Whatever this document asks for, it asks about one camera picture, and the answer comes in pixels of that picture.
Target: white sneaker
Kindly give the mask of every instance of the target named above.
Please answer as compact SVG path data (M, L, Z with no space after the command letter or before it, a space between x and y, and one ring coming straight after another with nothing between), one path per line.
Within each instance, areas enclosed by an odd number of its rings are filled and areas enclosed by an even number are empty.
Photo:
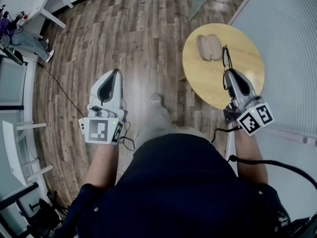
M49 57L45 60L45 62L49 62L52 56L54 55L54 50L49 53Z
M159 93L153 93L150 97L150 101L152 104L154 104L154 103L162 104L162 98L161 98Z
M48 39L46 39L46 40L45 40L45 42L46 42L46 44L47 44L47 45L46 45L46 49L45 49L45 50L47 50L47 49L48 49L48 47L49 47L49 40L48 40Z

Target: jeans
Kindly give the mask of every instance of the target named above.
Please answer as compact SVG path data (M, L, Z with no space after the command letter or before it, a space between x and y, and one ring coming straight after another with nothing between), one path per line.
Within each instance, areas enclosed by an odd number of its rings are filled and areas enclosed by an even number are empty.
M205 138L205 136L200 131L194 128L178 128L173 126L171 124L171 120L166 108L162 107L159 102L154 102L150 107L145 124L137 135L135 150L137 150L146 141L149 141L153 138L160 137L166 134L177 133L190 134Z
M49 57L49 53L45 50L47 43L45 41L38 41L33 36L26 32L15 33L11 37L11 44L13 46L25 46L31 48L43 60Z

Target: dark blue shirt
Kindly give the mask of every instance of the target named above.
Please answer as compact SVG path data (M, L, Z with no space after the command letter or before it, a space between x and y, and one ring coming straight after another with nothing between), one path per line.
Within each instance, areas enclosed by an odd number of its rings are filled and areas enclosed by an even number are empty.
M285 218L272 187L236 177L207 140L169 134L106 193L84 185L55 237L272 237Z

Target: black cable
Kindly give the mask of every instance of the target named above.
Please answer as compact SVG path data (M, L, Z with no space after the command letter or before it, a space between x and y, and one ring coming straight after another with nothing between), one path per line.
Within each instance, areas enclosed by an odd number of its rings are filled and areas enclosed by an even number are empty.
M13 21L13 19L11 18L11 15L10 15L10 13L9 13L9 12L8 12L8 15L9 15L9 17L10 17L11 21Z
M232 162L241 162L241 163L244 163L244 164L248 164L248 165L257 165L257 164L268 164L268 165L274 165L274 166L278 166L278 167L282 167L282 168L285 168L285 169L289 169L295 173L298 173L299 175L301 175L302 177L306 178L308 181L310 181L315 189L317 189L317 182L308 174L306 173L305 171L297 168L297 167L294 167L294 166L291 166L291 165L288 165L288 164L284 164L284 163L281 163L279 161L272 161L272 160L261 160L261 161L251 161L251 160L243 160L243 159L239 159L237 156L235 155L231 155L229 157L229 160L232 161Z
M223 131L223 132L232 132L232 131L235 131L235 130L239 130L239 129L241 129L241 128L242 128L242 127L241 127L240 125L239 125L239 126L236 126L236 127L234 127L234 128L232 128L232 129L221 129L221 128L217 128L217 129L214 130L213 139L212 139L211 143L213 143L214 140L216 139L216 132L217 132L217 130Z
M123 100L123 102L125 103L125 107L124 107L123 109L126 110L126 108L127 108L127 103L125 102L124 99L122 99L122 100ZM121 142L119 142L119 143L122 143L122 144L124 145L124 147L125 147L126 149L128 149L129 151L134 152L134 150L135 150L134 140L131 139L131 138L129 138L129 137L127 137L127 133L128 133L128 130L130 129L130 127L131 127L131 123L130 123L129 121L126 121L125 124L124 124L125 134L124 134L122 137L119 138L119 140L123 139L123 140L122 140ZM128 139L128 140L130 140L130 141L132 142L132 144L133 144L133 150L131 150L129 147L126 146L126 144L125 144L125 140L126 140L126 139Z
M66 98L71 102L71 104L74 106L74 108L77 109L77 111L80 113L80 115L81 115L82 117L84 117L83 113L79 110L78 107L76 107L76 105L71 101L71 99L69 98L69 96L66 94L66 92L64 91L64 89L62 88L62 86L59 84L58 80L57 80L42 64L40 64L40 63L37 62L37 61L33 61L33 62L35 62L35 63L37 63L38 65L40 65L49 75L51 75L51 77L56 81L56 83L58 84L58 86L60 87L60 89L61 89L61 90L63 91L63 93L65 94Z
M68 95L66 94L66 92L64 91L64 89L62 88L62 86L60 85L60 83L57 81L57 79L56 79L41 63L39 63L39 62L37 62L37 61L34 61L34 60L31 60L31 61L33 61L33 62L37 63L38 65L40 65L40 66L56 81L56 83L58 84L58 86L60 87L60 89L63 91L63 93L64 93L65 96L67 97L67 99L71 102L71 104L74 106L74 108L77 109L77 111L80 113L80 115L81 115L82 117L84 117L83 113L82 113L82 112L76 107L76 105L71 101L71 99L68 97ZM126 110L127 103L125 102L124 99L122 99L122 100L123 100L124 103L125 103L125 110ZM128 149L129 151L133 152L133 151L135 150L134 140L126 136L127 133L128 133L128 131L129 131L129 129L130 129L130 127L131 127L131 123L130 123L129 121L126 121L125 124L124 124L125 134L124 134L124 136L120 137L119 140L123 139L123 141L122 141L121 143L123 143L124 147L125 147L126 149ZM128 140L130 140L130 141L132 142L132 144L133 144L133 150L126 146L126 144L125 144L125 140L126 140L126 139L128 139Z
M2 39L3 36L7 36L7 35L10 35L10 34L13 35L13 34L20 34L20 33L22 33L22 32L24 31L24 27L23 27L23 26L20 26L20 23L19 23L19 24L16 24L16 25L19 26L20 28L22 28L22 31L20 31L20 32L13 32L13 33L8 33L8 34L1 35L0 39Z

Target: wooden floor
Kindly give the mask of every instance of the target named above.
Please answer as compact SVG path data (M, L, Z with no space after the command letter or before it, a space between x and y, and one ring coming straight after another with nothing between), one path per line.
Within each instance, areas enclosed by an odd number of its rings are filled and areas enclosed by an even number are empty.
M131 122L129 137L140 129L150 95L159 92L174 123L199 129L211 140L216 127L225 127L223 114L196 96L187 82L177 81L183 75L182 49L197 27L228 23L242 1L208 0L188 21L192 0L88 0L57 16L67 28L53 23L45 28L44 36L55 49L46 68L85 114L93 84L119 68ZM80 114L40 67L33 108L35 122L48 123L35 130L41 165L54 165L45 174L47 186L69 205L83 184L95 145L85 144ZM215 146L224 155L225 133L217 135ZM120 145L118 178L132 158L132 152Z

